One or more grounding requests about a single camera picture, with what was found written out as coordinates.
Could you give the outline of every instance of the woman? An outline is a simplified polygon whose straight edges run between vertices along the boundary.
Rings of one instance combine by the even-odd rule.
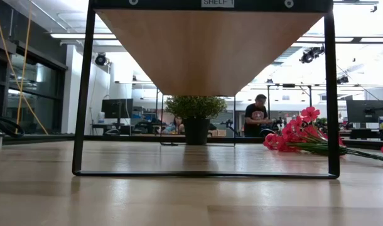
[[[163,134],[184,134],[185,133],[185,125],[183,125],[181,117],[175,116],[173,122],[166,126],[166,128],[162,131]]]

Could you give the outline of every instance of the wooden table surface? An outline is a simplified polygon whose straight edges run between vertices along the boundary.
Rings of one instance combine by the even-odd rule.
[[[261,145],[84,143],[85,170],[326,172],[325,157]],[[339,180],[88,178],[73,142],[0,151],[0,225],[383,225],[383,162],[341,158]]]

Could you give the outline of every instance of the ceiling light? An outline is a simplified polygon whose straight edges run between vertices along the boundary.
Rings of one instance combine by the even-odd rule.
[[[150,84],[150,85],[154,85],[154,83],[152,81],[132,81],[132,82],[115,81],[115,83],[119,83],[119,84]]]
[[[156,100],[156,97],[141,97],[140,100]]]
[[[354,5],[373,5],[379,4],[379,1],[373,0],[334,0],[335,4],[354,4]]]
[[[353,38],[335,38],[335,42],[337,43],[349,43],[353,40]],[[325,38],[324,37],[301,37],[297,41],[297,43],[324,43]]]
[[[362,38],[360,42],[383,43],[383,38]]]
[[[85,34],[80,33],[52,33],[52,38],[62,39],[62,40],[83,40],[85,39]],[[116,40],[114,34],[94,34],[95,40]]]
[[[341,77],[337,78],[337,84],[338,85],[343,85],[349,83],[349,78],[346,75],[342,75]]]
[[[319,58],[320,55],[324,54],[325,49],[322,47],[311,47],[303,52],[303,56],[299,59],[301,63],[311,63],[314,59]]]

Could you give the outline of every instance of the window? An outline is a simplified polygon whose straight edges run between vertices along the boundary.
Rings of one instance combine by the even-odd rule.
[[[21,84],[24,57],[21,55],[13,55],[11,61],[18,77],[18,82]],[[58,94],[57,80],[57,71],[27,58],[23,90],[33,91],[43,95],[56,96]],[[13,86],[16,86],[17,84],[13,74],[10,75],[10,84]]]
[[[24,93],[24,96],[27,98],[31,108],[45,129],[49,133],[60,132],[60,112],[58,101],[27,93]],[[17,120],[19,98],[19,91],[9,89],[6,117],[11,119],[13,122],[16,122]],[[23,99],[21,102],[19,124],[24,129],[26,134],[44,133],[42,127],[39,125]]]
[[[346,95],[346,94],[338,94],[338,100],[353,100],[352,95]],[[327,95],[321,95],[321,100],[326,101],[327,100]]]

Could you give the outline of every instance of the black plant pot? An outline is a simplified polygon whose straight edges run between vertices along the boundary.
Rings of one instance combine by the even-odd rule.
[[[186,143],[190,145],[202,145],[207,143],[208,127],[210,119],[185,119]]]

